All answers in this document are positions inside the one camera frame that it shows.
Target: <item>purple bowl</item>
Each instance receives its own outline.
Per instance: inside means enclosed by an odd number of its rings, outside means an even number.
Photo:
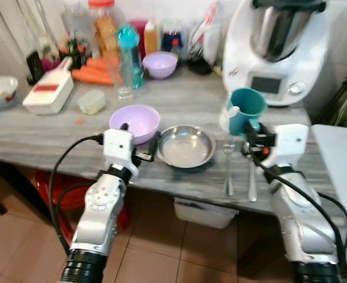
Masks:
[[[133,143],[141,144],[154,136],[160,121],[161,117],[154,108],[146,105],[130,105],[113,113],[109,127],[119,129],[123,123],[129,124],[128,131],[133,134]]]
[[[178,63],[178,57],[170,52],[156,52],[146,56],[142,64],[153,78],[166,78],[171,75]]]

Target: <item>food processor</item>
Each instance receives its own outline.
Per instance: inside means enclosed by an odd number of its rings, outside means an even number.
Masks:
[[[262,91],[271,106],[302,100],[329,48],[326,0],[242,0],[230,22],[223,80]]]

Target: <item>marble countertop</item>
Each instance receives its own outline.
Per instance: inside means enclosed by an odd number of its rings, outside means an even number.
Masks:
[[[93,88],[104,91],[107,105],[101,112],[87,116],[80,111],[76,101]],[[0,160],[44,170],[51,170],[59,156],[77,139],[108,129],[112,113],[125,106],[125,103],[117,101],[111,87],[75,83],[59,114],[36,116],[22,106],[26,95],[27,90],[18,90],[17,104],[0,111]],[[257,202],[248,201],[249,166],[239,151],[232,160],[235,194],[226,197],[222,193],[227,161],[222,146],[228,134],[221,129],[218,119],[225,99],[221,77],[216,74],[199,77],[185,68],[177,70],[170,79],[148,81],[140,90],[136,90],[132,103],[154,107],[161,115],[160,130],[180,124],[200,126],[215,137],[217,149],[209,163],[195,169],[175,169],[158,158],[153,163],[143,163],[139,177],[133,180],[132,185],[231,208],[271,213],[270,196],[263,177],[257,176]],[[84,119],[82,124],[76,124],[79,118]],[[292,123],[309,125],[302,104],[271,108],[262,116],[261,122],[268,127]],[[59,171],[94,178],[99,170],[104,169],[102,150],[92,141],[80,144],[62,162]],[[316,190],[335,196],[312,134],[299,167]],[[324,203],[324,206],[332,215],[339,214],[328,203]]]

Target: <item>teal mug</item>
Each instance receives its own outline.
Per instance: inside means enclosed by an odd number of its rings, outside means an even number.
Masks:
[[[227,105],[228,129],[232,136],[244,134],[244,125],[250,123],[260,130],[259,118],[268,110],[263,93],[252,88],[239,88],[230,97]]]

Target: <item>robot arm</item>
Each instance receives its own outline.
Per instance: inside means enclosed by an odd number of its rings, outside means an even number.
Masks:
[[[153,161],[154,139],[150,153],[133,149],[133,136],[127,130],[110,129],[104,133],[106,171],[84,197],[85,208],[70,245],[61,282],[101,283],[116,232],[116,219],[123,207],[126,186],[138,175],[141,160]]]
[[[282,125],[274,134],[257,134],[246,127],[248,148],[257,155],[264,167],[299,187],[318,205],[318,193],[296,170],[305,152],[308,128],[304,125]],[[324,216],[299,193],[264,173],[269,183],[271,204],[279,219],[287,259],[293,263],[295,282],[341,282],[335,234]]]
[[[101,172],[85,195],[86,207],[70,246],[61,283],[102,282],[126,186],[138,175],[141,160],[153,161],[153,155],[133,150],[133,137],[125,130],[111,129],[104,134],[108,170]],[[303,125],[285,125],[276,127],[274,134],[256,133],[247,125],[247,142],[243,149],[253,151],[250,154],[258,156],[260,165],[299,187],[319,205],[319,195],[302,173],[295,170],[305,152],[307,132],[308,128]],[[272,194],[273,210],[280,221],[286,256],[293,263],[294,281],[341,282],[335,233],[329,222],[290,186],[266,172],[264,176]]]

